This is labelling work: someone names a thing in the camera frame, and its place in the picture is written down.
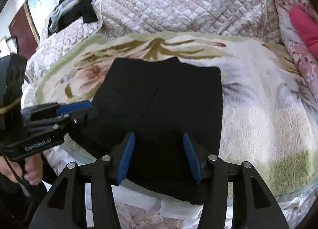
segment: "pink cushion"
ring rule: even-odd
[[[318,24],[298,6],[293,6],[289,16],[308,51],[318,60]]]

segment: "blue rubber pad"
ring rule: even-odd
[[[118,177],[116,178],[116,181],[118,184],[121,184],[121,182],[126,178],[131,156],[134,151],[134,147],[135,147],[135,134],[131,133],[128,139],[126,148],[121,156],[120,163],[118,165]]]
[[[202,181],[201,166],[187,133],[183,135],[183,147],[192,171],[192,177],[200,184]]]
[[[71,104],[62,105],[56,110],[56,115],[61,116],[62,114],[69,113],[71,111],[89,108],[92,106],[90,101],[76,102]]]

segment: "person's arm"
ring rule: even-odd
[[[22,168],[16,162],[10,162],[11,167],[18,176],[22,176]],[[30,182],[30,185],[39,185],[43,178],[43,161],[41,154],[36,154],[25,159],[23,177]],[[14,174],[11,172],[3,156],[0,156],[0,173],[7,176],[11,181],[17,183]]]

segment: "blanket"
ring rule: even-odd
[[[93,0],[106,34],[198,31],[280,42],[274,0]]]
[[[113,40],[95,35],[46,73],[34,102],[92,99],[116,57],[158,61],[173,56],[193,65],[221,69],[219,156],[223,160],[252,162],[278,201],[291,200],[301,195],[305,186],[317,185],[316,102],[281,45],[194,32],[130,34]],[[70,151],[93,161],[69,138],[67,145]],[[48,160],[57,173],[64,168],[60,160]],[[231,206],[231,187],[228,196]]]

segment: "pink floral pillow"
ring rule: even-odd
[[[309,53],[305,43],[292,25],[289,10],[294,5],[297,5],[316,23],[318,23],[318,15],[309,0],[275,0],[275,2],[283,42],[289,51],[291,59],[306,81],[314,99],[318,102],[318,61]]]

